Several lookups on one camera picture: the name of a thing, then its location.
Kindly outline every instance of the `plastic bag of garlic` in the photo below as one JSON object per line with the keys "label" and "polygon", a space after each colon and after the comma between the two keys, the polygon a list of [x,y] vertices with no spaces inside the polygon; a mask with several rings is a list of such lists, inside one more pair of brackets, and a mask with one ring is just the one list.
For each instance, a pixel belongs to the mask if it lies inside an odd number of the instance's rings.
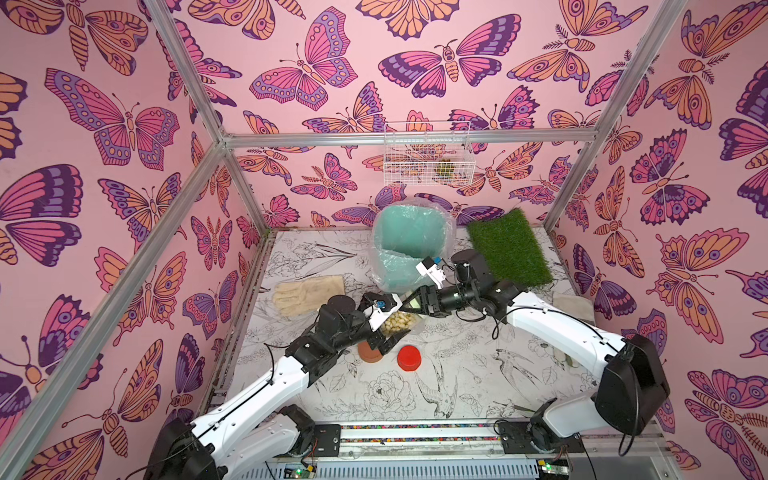
{"label": "plastic bag of garlic", "polygon": [[390,336],[403,330],[411,330],[413,333],[413,330],[421,323],[422,317],[416,313],[394,312],[382,324],[382,333],[384,336]]}

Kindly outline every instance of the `plastic bag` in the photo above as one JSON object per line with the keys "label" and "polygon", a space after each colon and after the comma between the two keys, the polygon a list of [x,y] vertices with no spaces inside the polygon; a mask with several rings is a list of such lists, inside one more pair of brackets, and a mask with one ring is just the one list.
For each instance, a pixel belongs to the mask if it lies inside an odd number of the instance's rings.
{"label": "plastic bag", "polygon": [[432,281],[416,270],[426,257],[453,251],[456,222],[438,204],[421,197],[389,205],[373,223],[373,280],[384,292],[406,293]]}

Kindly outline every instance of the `bird drawing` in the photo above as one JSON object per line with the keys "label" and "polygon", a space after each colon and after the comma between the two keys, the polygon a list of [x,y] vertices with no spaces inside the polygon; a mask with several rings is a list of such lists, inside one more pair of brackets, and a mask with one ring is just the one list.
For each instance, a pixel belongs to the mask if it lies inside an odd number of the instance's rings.
{"label": "bird drawing", "polygon": [[424,400],[428,403],[435,404],[435,418],[436,419],[450,419],[453,413],[453,408],[456,405],[456,394],[458,393],[458,377],[454,378],[453,393],[449,394],[445,389],[445,375],[442,371],[442,364],[440,364],[440,371],[438,372],[435,364],[432,364],[432,368],[435,369],[435,376],[437,377],[437,390],[430,389],[416,373],[416,385],[419,386],[419,391],[422,393]]}
{"label": "bird drawing", "polygon": [[494,360],[499,360],[502,362],[502,364],[499,366],[499,369],[502,371],[504,378],[507,379],[509,385],[511,385],[511,387],[517,391],[517,393],[519,393],[524,399],[528,400],[528,397],[526,397],[523,392],[520,391],[518,384],[528,381],[535,386],[536,384],[534,383],[534,379],[538,380],[538,377],[531,373],[529,370],[519,366],[518,360],[523,359],[529,363],[533,362],[522,355],[504,349],[496,349],[496,353],[491,355],[491,357]]}

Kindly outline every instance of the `metal frame bar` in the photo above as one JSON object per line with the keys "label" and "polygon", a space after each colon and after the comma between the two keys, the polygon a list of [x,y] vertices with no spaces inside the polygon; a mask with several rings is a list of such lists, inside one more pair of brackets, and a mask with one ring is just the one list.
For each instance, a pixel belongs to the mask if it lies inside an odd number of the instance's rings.
{"label": "metal frame bar", "polygon": [[[176,29],[176,22],[168,11],[165,1],[147,0],[146,4],[152,14],[157,33],[163,38],[163,43],[176,64],[179,75],[184,81],[184,86],[187,88],[187,93],[197,107],[197,111],[200,113],[205,128],[214,138],[214,143],[225,141],[229,136],[219,122],[219,118],[214,110],[214,105],[210,102],[208,94],[205,92],[203,82],[200,79],[200,74],[197,73],[197,69],[189,56],[189,52],[184,46],[184,41],[182,41],[181,36]],[[235,182],[240,197],[243,198],[243,202],[246,204],[248,214],[259,229],[261,236],[264,237],[266,235],[266,224],[264,223],[261,210],[259,210],[259,206],[253,198],[253,194],[248,187],[248,182],[245,180],[240,165],[233,157],[230,157],[231,155],[229,152],[225,152],[223,161],[230,171],[230,176]]]}
{"label": "metal frame bar", "polygon": [[224,164],[230,171],[230,176],[235,183],[235,187],[237,187],[237,191],[240,192],[240,198],[243,199],[248,214],[259,229],[261,237],[264,238],[267,232],[264,215],[261,214],[259,204],[256,202],[256,197],[253,192],[250,191],[243,169],[240,168],[240,164],[237,162],[231,148],[227,148],[224,151]]}
{"label": "metal frame bar", "polygon": [[240,345],[245,338],[243,331],[248,327],[250,322],[250,307],[252,307],[253,303],[256,301],[258,289],[266,272],[266,264],[272,253],[274,242],[274,232],[270,232],[268,237],[261,239],[258,246],[259,250],[256,257],[253,259],[248,278],[243,287],[243,300],[240,302],[237,314],[234,316],[232,326],[227,334],[227,339],[223,345],[219,360],[214,366],[214,374],[210,377],[210,381],[205,389],[205,391],[208,392],[208,395],[205,400],[200,403],[200,408],[197,410],[198,416],[203,415],[208,411],[211,400],[217,393],[221,391],[226,392],[227,390],[227,382],[230,381],[228,373],[232,365],[237,363],[235,352],[239,351]]}
{"label": "metal frame bar", "polygon": [[129,302],[151,274],[206,180],[214,172],[222,150],[221,143],[208,149],[181,193],[152,229],[145,245],[131,258],[111,291],[96,307],[69,354],[45,383],[45,389],[33,398],[0,452],[0,478],[10,480],[24,474],[40,444],[63,413],[74,390],[93,365],[96,355],[114,333]]}
{"label": "metal frame bar", "polygon": [[[472,143],[510,143],[528,141],[594,141],[599,135],[595,128],[533,128],[531,130],[472,130],[466,132]],[[332,147],[343,145],[442,144],[456,140],[454,131],[401,131],[364,134],[272,134],[231,135],[224,137],[228,148],[273,147]]]}
{"label": "metal frame bar", "polygon": [[552,208],[549,209],[547,218],[544,221],[544,228],[547,231],[551,231],[554,228],[554,224],[557,223],[558,218],[565,211],[565,206],[576,192],[579,184],[581,184],[589,167],[591,167],[595,158],[600,154],[603,143],[619,119],[624,106],[629,102],[635,89],[640,84],[643,75],[645,75],[650,63],[656,57],[667,35],[677,24],[677,20],[682,15],[687,1],[665,0],[661,7],[659,7],[648,30],[643,35],[640,43],[637,44],[634,56],[627,69],[621,75],[621,80],[619,80],[619,84],[611,95],[611,99],[600,115],[600,120],[598,120],[598,124],[595,126],[598,130],[597,137],[581,150],[581,155],[579,155],[576,163],[571,168],[571,174],[565,179],[563,186],[558,192],[558,197],[554,200]]}

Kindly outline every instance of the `teal container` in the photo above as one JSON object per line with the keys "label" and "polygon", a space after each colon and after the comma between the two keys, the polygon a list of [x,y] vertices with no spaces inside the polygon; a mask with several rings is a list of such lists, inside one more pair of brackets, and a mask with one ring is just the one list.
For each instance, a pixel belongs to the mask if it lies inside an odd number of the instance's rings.
{"label": "teal container", "polygon": [[390,293],[432,284],[419,274],[416,265],[426,257],[450,257],[454,236],[453,218],[435,204],[390,205],[373,224],[373,279],[382,291]]}

